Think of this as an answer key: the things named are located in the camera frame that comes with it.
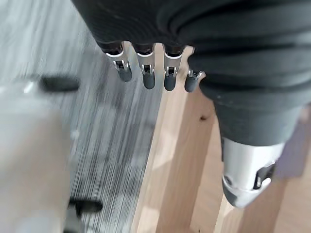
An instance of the wooden edge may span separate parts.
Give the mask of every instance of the wooden edge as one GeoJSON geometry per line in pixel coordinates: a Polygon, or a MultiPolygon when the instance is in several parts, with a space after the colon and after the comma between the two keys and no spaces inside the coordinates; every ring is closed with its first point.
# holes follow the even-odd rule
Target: wooden edge
{"type": "Polygon", "coordinates": [[[175,90],[162,95],[133,233],[191,232],[213,122],[212,103],[199,90],[191,94],[184,90],[191,51],[184,52],[175,90]]]}
{"type": "Polygon", "coordinates": [[[223,196],[221,156],[219,126],[218,121],[214,120],[190,225],[196,233],[211,233],[216,225],[223,196]]]}

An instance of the silver metal part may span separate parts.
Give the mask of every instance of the silver metal part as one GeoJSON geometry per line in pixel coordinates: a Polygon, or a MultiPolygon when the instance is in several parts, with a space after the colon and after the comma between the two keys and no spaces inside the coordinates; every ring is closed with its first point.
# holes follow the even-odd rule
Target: silver metal part
{"type": "Polygon", "coordinates": [[[146,73],[154,73],[155,71],[155,52],[144,55],[137,53],[137,59],[139,63],[139,67],[141,69],[142,74],[146,73]]]}
{"type": "Polygon", "coordinates": [[[173,77],[177,76],[180,62],[181,62],[181,57],[182,57],[182,54],[177,57],[171,57],[167,55],[166,53],[164,53],[164,70],[165,70],[166,76],[168,76],[170,73],[169,68],[173,68],[173,72],[172,72],[173,77]]]}
{"type": "Polygon", "coordinates": [[[223,188],[227,200],[233,206],[245,207],[267,188],[271,178],[261,180],[258,171],[276,163],[284,144],[255,147],[224,138],[223,188]],[[260,183],[257,189],[254,188],[255,182],[260,183]]]}
{"type": "Polygon", "coordinates": [[[188,77],[194,78],[194,79],[200,79],[203,75],[203,71],[200,71],[199,73],[196,73],[193,71],[193,69],[188,69],[188,77]]]}
{"type": "Polygon", "coordinates": [[[107,53],[107,52],[106,52],[106,55],[113,62],[113,65],[115,66],[117,71],[120,71],[121,69],[123,69],[125,71],[128,70],[129,63],[128,63],[128,58],[127,58],[127,55],[126,55],[124,49],[121,53],[119,53],[117,55],[112,55],[112,54],[107,53]]]}

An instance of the gray floor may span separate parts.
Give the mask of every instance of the gray floor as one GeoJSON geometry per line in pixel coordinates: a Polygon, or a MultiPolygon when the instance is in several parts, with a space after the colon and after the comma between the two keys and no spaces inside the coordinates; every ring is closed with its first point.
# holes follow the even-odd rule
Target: gray floor
{"type": "Polygon", "coordinates": [[[55,73],[82,81],[78,93],[50,98],[71,130],[72,195],[104,203],[83,218],[88,233],[129,232],[156,122],[162,84],[144,89],[129,53],[133,80],[123,83],[70,0],[0,0],[2,82],[55,73]]]}

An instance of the robotic hand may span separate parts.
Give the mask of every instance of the robotic hand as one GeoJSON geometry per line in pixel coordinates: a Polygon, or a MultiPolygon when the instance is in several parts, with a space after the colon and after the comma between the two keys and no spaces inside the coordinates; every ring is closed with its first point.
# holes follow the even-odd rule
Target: robotic hand
{"type": "Polygon", "coordinates": [[[186,45],[185,88],[200,70],[222,136],[223,188],[244,207],[271,182],[275,163],[311,101],[311,0],[72,0],[120,77],[131,80],[122,42],[137,53],[146,88],[155,85],[154,43],[164,45],[172,91],[186,45]]]}

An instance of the metal clip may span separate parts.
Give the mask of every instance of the metal clip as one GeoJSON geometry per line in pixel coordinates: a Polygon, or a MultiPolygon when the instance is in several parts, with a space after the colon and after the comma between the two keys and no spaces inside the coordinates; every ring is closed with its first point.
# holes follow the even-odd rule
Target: metal clip
{"type": "Polygon", "coordinates": [[[181,62],[182,54],[176,57],[169,56],[167,53],[164,53],[164,70],[165,76],[171,74],[174,78],[176,78],[180,62],[181,62]]]}
{"type": "Polygon", "coordinates": [[[109,59],[113,62],[113,65],[117,69],[117,71],[124,70],[127,71],[129,68],[128,58],[126,56],[126,53],[123,49],[123,51],[117,55],[112,55],[110,53],[106,52],[106,55],[109,57],[109,59]]]}
{"type": "Polygon", "coordinates": [[[194,71],[193,69],[190,69],[188,70],[188,77],[189,78],[193,78],[193,79],[200,79],[201,76],[203,75],[203,71],[194,71]]]}
{"type": "Polygon", "coordinates": [[[137,53],[137,59],[142,74],[153,74],[155,71],[155,53],[152,51],[149,54],[137,53]]]}

